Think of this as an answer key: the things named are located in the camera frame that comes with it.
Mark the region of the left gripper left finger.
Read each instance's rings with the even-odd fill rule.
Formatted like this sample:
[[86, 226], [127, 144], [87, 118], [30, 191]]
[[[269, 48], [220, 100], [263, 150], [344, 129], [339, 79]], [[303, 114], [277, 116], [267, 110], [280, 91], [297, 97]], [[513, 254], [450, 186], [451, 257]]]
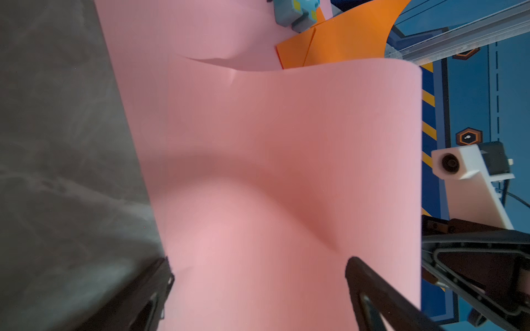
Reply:
[[156, 331], [173, 284], [168, 258], [156, 259], [77, 329]]

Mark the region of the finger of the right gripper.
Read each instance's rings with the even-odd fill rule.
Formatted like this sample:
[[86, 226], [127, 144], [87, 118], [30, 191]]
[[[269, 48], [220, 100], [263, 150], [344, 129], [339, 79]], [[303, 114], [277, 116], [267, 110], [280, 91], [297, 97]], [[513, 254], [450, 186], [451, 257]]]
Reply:
[[529, 235], [515, 230], [422, 239], [422, 267], [472, 307], [467, 321], [529, 329]]

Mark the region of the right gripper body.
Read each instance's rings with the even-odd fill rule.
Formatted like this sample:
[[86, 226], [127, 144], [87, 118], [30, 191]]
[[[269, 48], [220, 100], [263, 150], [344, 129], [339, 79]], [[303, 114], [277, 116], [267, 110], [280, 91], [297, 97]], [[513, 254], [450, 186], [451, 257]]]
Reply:
[[462, 219], [422, 216], [422, 248], [513, 248], [503, 229]]

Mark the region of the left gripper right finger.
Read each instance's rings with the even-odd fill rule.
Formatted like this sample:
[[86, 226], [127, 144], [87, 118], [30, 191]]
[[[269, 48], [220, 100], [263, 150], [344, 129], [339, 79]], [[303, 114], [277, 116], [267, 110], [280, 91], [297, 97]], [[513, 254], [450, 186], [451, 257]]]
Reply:
[[441, 330], [358, 257], [345, 277], [359, 330]]

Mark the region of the pink paper top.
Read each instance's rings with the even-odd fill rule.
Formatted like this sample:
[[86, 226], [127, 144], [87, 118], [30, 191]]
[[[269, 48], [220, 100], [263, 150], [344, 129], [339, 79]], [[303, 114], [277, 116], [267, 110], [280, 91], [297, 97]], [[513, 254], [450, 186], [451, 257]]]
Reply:
[[422, 71], [169, 68], [166, 330], [356, 330], [359, 257], [420, 304]]

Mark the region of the pink paper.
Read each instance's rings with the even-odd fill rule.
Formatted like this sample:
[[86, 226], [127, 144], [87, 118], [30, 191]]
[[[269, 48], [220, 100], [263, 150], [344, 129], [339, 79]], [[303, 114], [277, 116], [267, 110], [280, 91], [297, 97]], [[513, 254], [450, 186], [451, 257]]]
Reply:
[[169, 68], [166, 330], [356, 330], [359, 257], [420, 304], [422, 71]]
[[258, 194], [320, 200], [341, 65], [248, 71], [182, 55], [226, 19], [179, 1], [98, 1], [97, 12], [153, 210]]

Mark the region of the orange paper back right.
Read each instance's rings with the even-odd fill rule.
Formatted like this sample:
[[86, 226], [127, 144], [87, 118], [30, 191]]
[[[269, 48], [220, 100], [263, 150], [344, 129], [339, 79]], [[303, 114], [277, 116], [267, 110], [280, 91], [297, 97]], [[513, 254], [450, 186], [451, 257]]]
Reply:
[[394, 23], [408, 1], [375, 0], [317, 23], [276, 45], [283, 69], [383, 58]]

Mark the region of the small blue toy box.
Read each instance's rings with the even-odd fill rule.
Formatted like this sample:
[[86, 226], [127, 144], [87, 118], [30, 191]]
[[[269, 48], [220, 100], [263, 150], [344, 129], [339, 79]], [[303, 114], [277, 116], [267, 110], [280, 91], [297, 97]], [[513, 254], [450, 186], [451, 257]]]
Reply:
[[277, 25], [303, 33], [317, 23], [319, 0], [268, 0], [273, 4]]

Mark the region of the pink paper lower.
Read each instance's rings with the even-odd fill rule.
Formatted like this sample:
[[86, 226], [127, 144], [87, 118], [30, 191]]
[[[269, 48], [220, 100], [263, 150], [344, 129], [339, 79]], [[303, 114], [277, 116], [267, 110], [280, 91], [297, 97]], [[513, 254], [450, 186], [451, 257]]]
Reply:
[[320, 200], [341, 65], [248, 71], [182, 55], [226, 19], [179, 1], [98, 1], [97, 12], [153, 210], [258, 194]]

